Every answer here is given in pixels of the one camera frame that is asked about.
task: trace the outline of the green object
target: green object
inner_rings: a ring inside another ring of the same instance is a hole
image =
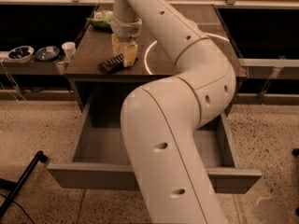
[[[93,26],[94,28],[112,31],[111,29],[112,16],[113,16],[112,11],[102,10],[102,11],[94,12],[93,18],[88,18],[87,21],[89,21],[91,26]]]

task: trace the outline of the white robotic arm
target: white robotic arm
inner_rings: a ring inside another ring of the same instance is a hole
[[[114,36],[125,42],[138,36],[141,18],[179,70],[134,90],[121,110],[123,141],[152,222],[226,223],[193,132],[231,102],[233,67],[164,0],[115,0],[114,16]]]

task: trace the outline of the open drawer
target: open drawer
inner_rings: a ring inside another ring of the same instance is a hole
[[[96,83],[87,100],[67,163],[48,170],[63,188],[138,189],[121,137],[121,104],[134,83]],[[221,114],[194,132],[211,183],[218,193],[245,193],[262,176],[239,169],[234,142]]]

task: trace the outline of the concrete floor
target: concrete floor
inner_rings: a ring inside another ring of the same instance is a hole
[[[16,181],[38,150],[64,162],[79,120],[74,101],[0,98],[0,178]],[[299,158],[291,154],[299,147],[299,105],[233,105],[228,120],[241,168],[263,173],[244,195],[218,194],[229,222],[299,223]],[[62,189],[46,167],[37,165],[15,199],[35,223],[150,223],[139,191]],[[12,204],[0,223],[32,222]]]

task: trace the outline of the cup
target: cup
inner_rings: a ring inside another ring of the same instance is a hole
[[[75,42],[71,42],[71,41],[65,42],[65,43],[63,43],[62,48],[64,50],[66,59],[68,61],[70,61],[76,52]]]

